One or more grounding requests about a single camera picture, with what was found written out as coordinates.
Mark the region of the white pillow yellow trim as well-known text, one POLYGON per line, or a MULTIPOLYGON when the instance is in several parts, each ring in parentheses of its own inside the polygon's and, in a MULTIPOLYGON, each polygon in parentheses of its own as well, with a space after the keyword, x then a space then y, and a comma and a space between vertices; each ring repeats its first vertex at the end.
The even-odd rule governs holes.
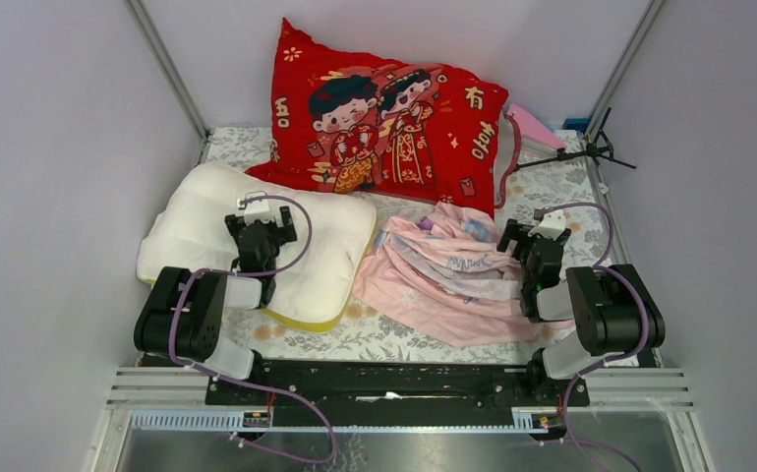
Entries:
POLYGON ((298 240, 281 250, 281 272, 265 312, 300 330, 331 330, 343 316, 377 225, 376 207, 356 197, 293 190, 227 165, 202 164, 185 177, 143 239, 137 278, 153 283, 166 266, 228 269, 238 251, 224 218, 257 191, 276 196, 281 205, 300 204, 291 210, 298 240))

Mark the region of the pink pillowcase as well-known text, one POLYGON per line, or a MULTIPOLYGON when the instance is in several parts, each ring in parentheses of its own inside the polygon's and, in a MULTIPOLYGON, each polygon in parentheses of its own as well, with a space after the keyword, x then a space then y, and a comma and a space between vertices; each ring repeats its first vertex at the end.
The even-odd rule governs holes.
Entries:
POLYGON ((366 305, 454 347, 528 341, 545 327, 523 313, 520 264, 501 252, 501 229, 474 208, 438 203, 415 222, 390 217, 355 277, 366 305))

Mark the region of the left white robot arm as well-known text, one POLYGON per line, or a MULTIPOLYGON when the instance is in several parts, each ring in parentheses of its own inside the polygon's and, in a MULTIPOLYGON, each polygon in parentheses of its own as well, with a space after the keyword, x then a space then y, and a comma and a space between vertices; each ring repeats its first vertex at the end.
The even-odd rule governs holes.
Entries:
POLYGON ((267 380, 254 369, 254 351, 222 335, 220 327, 226 309, 260 309, 271 301, 283 271, 280 250, 298 240, 293 210, 305 208, 265 192, 240 199, 224 218, 237 257, 227 269, 164 267, 136 321, 136 349, 229 382, 242 403, 261 400, 267 380))

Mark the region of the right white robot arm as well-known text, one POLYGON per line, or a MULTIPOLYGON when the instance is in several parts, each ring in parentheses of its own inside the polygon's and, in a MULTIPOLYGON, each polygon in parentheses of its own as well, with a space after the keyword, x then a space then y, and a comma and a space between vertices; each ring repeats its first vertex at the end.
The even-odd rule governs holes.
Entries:
POLYGON ((519 301, 530 322, 574 323, 572 332, 538 350, 527 366, 527 395, 549 405, 563 394, 564 380, 661 346, 666 325, 633 265, 564 267, 571 231, 563 208, 540 209, 535 220, 508 220, 497 248, 519 262, 519 301))

